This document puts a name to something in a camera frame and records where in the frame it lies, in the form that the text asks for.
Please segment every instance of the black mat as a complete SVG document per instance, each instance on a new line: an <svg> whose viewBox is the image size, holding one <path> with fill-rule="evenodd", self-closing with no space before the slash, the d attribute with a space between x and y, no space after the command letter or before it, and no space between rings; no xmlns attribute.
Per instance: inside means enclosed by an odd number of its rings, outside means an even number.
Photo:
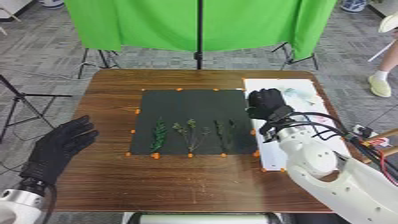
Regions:
<svg viewBox="0 0 398 224"><path fill-rule="evenodd" d="M137 117L131 154L151 153L153 129L162 117L167 125L165 145L160 154L186 154L183 136L172 129L178 122L186 126L188 119L197 122L195 133L210 128L210 135L194 154L220 154L220 139L217 137L215 120L226 129L229 120L234 123L233 142L227 154L250 154L256 151L256 137L250 135L252 124L245 113L245 95L240 90L172 90L146 91L142 96L140 114Z"/></svg>

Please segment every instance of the black glove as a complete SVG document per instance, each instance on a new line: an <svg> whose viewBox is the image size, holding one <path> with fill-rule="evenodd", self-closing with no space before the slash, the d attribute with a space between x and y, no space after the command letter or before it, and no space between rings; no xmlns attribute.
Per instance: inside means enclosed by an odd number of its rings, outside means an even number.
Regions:
<svg viewBox="0 0 398 224"><path fill-rule="evenodd" d="M35 142L28 162L19 176L55 185L73 156L94 143L98 131L89 116L62 124Z"/></svg>
<svg viewBox="0 0 398 224"><path fill-rule="evenodd" d="M259 91L250 92L247 113L252 119L270 121L272 114L284 106L286 102L277 89L261 89Z"/></svg>
<svg viewBox="0 0 398 224"><path fill-rule="evenodd" d="M272 129L272 123L286 122L291 112L293 108L286 105L277 89L261 89L250 92L247 113L252 119L266 120L266 124L259 129L263 135Z"/></svg>

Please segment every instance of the green screen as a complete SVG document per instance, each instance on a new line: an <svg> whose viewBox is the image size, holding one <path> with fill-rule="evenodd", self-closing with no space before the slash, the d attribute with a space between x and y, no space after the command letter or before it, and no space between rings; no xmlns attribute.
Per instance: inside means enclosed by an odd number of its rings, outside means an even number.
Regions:
<svg viewBox="0 0 398 224"><path fill-rule="evenodd" d="M204 0L204 51L288 41L311 56L336 0ZM66 0L87 48L195 51L197 0Z"/></svg>

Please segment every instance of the white wall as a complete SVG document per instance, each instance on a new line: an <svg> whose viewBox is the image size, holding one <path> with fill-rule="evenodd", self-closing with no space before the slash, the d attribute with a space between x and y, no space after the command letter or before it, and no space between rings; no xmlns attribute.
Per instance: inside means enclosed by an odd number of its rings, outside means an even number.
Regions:
<svg viewBox="0 0 398 224"><path fill-rule="evenodd" d="M11 11L11 13L16 13L30 2L32 0L0 0L0 5ZM9 14L3 12L3 10L0 10L0 19L7 18Z"/></svg>
<svg viewBox="0 0 398 224"><path fill-rule="evenodd" d="M398 12L398 0L384 0L384 3L371 3L385 16Z"/></svg>

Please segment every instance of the shoe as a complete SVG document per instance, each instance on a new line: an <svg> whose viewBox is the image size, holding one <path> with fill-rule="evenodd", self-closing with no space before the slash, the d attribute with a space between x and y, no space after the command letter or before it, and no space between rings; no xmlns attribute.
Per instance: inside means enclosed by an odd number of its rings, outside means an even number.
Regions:
<svg viewBox="0 0 398 224"><path fill-rule="evenodd" d="M387 81L375 79L373 76L369 76L369 90L373 92L373 94L380 97L391 97L391 87L389 87L389 83Z"/></svg>
<svg viewBox="0 0 398 224"><path fill-rule="evenodd" d="M378 33L387 33L398 27L398 12L382 20Z"/></svg>
<svg viewBox="0 0 398 224"><path fill-rule="evenodd" d="M364 10L366 0L343 0L339 8L352 13L357 13Z"/></svg>

